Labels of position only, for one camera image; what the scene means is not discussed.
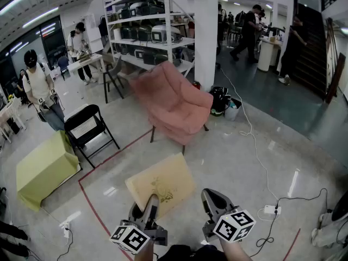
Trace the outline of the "black helmet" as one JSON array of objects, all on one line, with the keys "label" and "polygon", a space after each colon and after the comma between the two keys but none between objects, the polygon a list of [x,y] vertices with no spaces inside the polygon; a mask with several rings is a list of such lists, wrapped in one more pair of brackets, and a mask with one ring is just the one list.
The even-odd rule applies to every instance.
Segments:
[{"label": "black helmet", "polygon": [[210,114],[213,116],[224,115],[231,103],[231,96],[228,93],[228,89],[215,86],[209,93],[213,96],[213,104]]}]

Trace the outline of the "person's left forearm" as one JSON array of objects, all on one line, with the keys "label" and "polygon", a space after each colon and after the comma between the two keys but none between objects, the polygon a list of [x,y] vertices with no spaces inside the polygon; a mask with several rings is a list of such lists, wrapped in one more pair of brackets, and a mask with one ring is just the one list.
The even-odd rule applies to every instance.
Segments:
[{"label": "person's left forearm", "polygon": [[134,261],[153,261],[153,240],[149,240],[139,253],[134,256]]}]

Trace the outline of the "white slatted table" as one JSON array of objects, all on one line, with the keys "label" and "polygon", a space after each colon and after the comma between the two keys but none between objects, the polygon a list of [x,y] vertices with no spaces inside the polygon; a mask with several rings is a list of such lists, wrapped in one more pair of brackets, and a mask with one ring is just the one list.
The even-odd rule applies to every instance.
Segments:
[{"label": "white slatted table", "polygon": [[20,107],[21,107],[21,100],[17,97],[14,97],[0,111],[0,132],[10,144],[12,143],[12,141],[9,138],[9,135],[6,133],[4,128],[4,125],[6,124],[8,119],[10,118],[16,119],[24,130],[27,129],[27,127],[24,125],[23,121],[20,118],[20,113],[21,113]]}]

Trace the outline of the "small waste bin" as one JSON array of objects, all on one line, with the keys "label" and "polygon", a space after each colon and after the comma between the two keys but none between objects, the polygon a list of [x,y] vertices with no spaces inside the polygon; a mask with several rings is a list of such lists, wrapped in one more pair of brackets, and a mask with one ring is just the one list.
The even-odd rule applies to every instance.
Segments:
[{"label": "small waste bin", "polygon": [[234,121],[239,113],[240,108],[241,102],[231,98],[226,104],[226,108],[223,114],[224,118],[226,118],[229,121]]}]

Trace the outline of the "white pillar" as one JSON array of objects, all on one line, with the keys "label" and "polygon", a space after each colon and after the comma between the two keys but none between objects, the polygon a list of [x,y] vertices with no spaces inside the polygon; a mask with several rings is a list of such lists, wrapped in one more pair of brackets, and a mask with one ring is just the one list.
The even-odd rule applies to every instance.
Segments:
[{"label": "white pillar", "polygon": [[194,0],[195,80],[205,91],[214,84],[218,0]]}]

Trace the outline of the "person's black trousers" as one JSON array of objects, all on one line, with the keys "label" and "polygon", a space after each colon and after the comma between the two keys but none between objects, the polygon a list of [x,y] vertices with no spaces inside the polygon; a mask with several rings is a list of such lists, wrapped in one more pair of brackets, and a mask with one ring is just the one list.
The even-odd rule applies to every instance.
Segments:
[{"label": "person's black trousers", "polygon": [[187,245],[172,245],[158,261],[227,261],[227,258],[213,245],[203,245],[198,250]]}]

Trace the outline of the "dark wooden staircase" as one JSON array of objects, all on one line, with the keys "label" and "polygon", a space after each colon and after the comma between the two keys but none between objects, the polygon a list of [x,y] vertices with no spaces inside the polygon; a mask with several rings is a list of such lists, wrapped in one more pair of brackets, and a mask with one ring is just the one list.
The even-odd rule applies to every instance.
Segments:
[{"label": "dark wooden staircase", "polygon": [[331,18],[324,20],[320,12],[300,3],[297,13],[303,18],[308,41],[297,60],[292,79],[330,104],[338,94],[339,81],[348,60],[338,52]]}]

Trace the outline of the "yellow-green covered table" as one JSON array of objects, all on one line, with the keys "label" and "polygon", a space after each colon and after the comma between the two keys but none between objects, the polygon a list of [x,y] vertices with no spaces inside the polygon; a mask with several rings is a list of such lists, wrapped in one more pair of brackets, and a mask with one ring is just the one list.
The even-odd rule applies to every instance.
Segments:
[{"label": "yellow-green covered table", "polygon": [[78,171],[78,157],[66,133],[59,130],[18,163],[17,197],[37,212],[42,200]]}]

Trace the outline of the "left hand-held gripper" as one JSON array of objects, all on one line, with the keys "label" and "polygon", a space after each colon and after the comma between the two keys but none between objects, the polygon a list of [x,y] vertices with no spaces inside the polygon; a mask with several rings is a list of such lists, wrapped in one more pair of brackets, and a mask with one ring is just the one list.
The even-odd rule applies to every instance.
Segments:
[{"label": "left hand-held gripper", "polygon": [[129,211],[128,218],[120,221],[109,241],[120,249],[137,254],[149,240],[160,246],[167,246],[167,230],[156,223],[159,197],[152,194],[142,211],[135,203]]}]

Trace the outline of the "person's right forearm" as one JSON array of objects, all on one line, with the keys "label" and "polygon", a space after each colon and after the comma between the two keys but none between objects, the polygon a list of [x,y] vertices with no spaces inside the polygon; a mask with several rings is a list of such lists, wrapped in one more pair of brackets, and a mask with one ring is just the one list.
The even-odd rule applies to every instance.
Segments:
[{"label": "person's right forearm", "polygon": [[253,261],[240,246],[239,242],[228,243],[221,238],[219,241],[228,261]]}]

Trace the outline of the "grey chair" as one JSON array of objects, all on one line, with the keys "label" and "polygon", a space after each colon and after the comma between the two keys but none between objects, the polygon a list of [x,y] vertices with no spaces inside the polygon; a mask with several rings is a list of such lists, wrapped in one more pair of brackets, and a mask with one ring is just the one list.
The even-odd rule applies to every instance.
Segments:
[{"label": "grey chair", "polygon": [[108,92],[110,91],[110,84],[114,86],[119,96],[124,99],[123,93],[120,88],[124,89],[124,85],[119,76],[119,72],[122,69],[122,59],[117,58],[116,62],[113,64],[106,65],[106,71],[103,72],[103,87],[104,87],[104,97],[105,103],[108,103]]}]

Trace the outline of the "blue chair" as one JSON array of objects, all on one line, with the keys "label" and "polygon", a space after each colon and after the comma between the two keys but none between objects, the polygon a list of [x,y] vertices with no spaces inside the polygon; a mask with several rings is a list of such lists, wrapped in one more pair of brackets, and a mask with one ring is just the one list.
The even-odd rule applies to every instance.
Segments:
[{"label": "blue chair", "polygon": [[69,66],[69,59],[67,56],[63,55],[61,56],[59,59],[58,59],[58,62],[57,62],[59,68],[60,68],[60,73],[61,73],[61,76],[63,78],[63,80],[65,80],[65,72],[68,71],[68,66]]}]

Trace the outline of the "white perforated basket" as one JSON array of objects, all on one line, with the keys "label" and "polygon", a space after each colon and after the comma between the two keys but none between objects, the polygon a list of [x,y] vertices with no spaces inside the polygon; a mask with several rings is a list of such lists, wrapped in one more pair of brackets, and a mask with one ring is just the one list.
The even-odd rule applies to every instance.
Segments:
[{"label": "white perforated basket", "polygon": [[[64,122],[66,122],[69,118],[75,116],[76,114],[78,114],[81,110],[83,110],[84,108],[86,108],[88,106],[88,104],[84,104],[81,107],[75,109],[74,111],[72,111],[71,113],[67,114],[64,117]],[[97,126],[96,121],[94,116],[92,116],[91,118],[89,118],[88,120],[86,120],[85,122],[83,122],[81,125],[75,127],[74,129],[70,130],[71,134],[74,136],[74,138],[78,139],[81,136],[83,136],[84,134],[86,134],[87,132],[89,132],[90,130],[94,129]]]}]

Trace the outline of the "pink padded armchair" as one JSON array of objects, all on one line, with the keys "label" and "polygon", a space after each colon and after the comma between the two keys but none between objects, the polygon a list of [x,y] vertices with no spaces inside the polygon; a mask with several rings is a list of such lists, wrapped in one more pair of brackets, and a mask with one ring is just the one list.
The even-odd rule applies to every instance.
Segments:
[{"label": "pink padded armchair", "polygon": [[169,61],[129,80],[152,125],[151,137],[159,130],[185,146],[201,129],[208,130],[213,96],[194,87]]}]

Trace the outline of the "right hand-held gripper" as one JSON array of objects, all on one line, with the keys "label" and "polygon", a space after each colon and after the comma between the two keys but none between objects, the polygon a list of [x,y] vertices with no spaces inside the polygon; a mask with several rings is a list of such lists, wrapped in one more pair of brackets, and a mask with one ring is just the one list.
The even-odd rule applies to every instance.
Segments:
[{"label": "right hand-held gripper", "polygon": [[[210,219],[213,219],[215,206],[218,209],[234,208],[227,196],[213,189],[204,188],[201,199]],[[220,238],[227,243],[234,243],[246,238],[255,224],[256,220],[247,210],[237,207],[231,213],[221,215],[217,222],[206,222],[202,230],[207,242]]]}]

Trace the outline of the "white round cabinet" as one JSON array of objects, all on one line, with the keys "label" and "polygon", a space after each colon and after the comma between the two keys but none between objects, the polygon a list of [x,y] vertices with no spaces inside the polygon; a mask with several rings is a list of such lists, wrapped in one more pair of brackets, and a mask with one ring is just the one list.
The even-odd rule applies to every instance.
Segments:
[{"label": "white round cabinet", "polygon": [[258,69],[268,72],[270,66],[276,66],[278,51],[281,50],[283,42],[274,37],[260,38],[260,51],[258,59]]}]

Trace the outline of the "white floor appliance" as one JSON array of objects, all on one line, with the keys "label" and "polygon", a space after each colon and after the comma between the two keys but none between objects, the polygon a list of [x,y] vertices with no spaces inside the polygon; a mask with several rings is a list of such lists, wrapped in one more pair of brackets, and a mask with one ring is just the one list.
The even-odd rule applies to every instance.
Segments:
[{"label": "white floor appliance", "polygon": [[319,228],[312,230],[311,242],[316,247],[329,247],[335,243],[348,245],[348,190],[333,210],[319,216]]}]

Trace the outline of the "black folding chair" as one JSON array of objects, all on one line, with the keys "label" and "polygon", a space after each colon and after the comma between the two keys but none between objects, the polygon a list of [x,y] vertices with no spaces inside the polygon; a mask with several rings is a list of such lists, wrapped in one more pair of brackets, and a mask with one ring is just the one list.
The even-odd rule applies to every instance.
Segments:
[{"label": "black folding chair", "polygon": [[[74,129],[75,127],[81,125],[83,122],[88,120],[94,116],[97,126],[81,136],[80,138],[76,139],[71,134],[70,130]],[[66,122],[64,122],[64,130],[66,134],[72,139],[72,144],[77,147],[79,152],[82,154],[82,156],[85,158],[85,160],[91,165],[93,169],[95,169],[95,165],[91,162],[90,158],[94,156],[96,153],[98,153],[101,149],[105,148],[107,145],[109,145],[111,142],[115,144],[115,146],[120,149],[120,146],[116,142],[115,138],[113,137],[111,131],[109,130],[108,126],[106,125],[102,115],[99,106],[95,104],[89,104],[86,108],[81,110],[78,114],[75,116],[69,118]],[[100,148],[92,152],[90,155],[86,155],[84,152],[84,146],[92,141],[94,138],[98,137],[100,134],[108,134],[110,136],[110,140],[108,140],[104,145],[102,145]]]}]

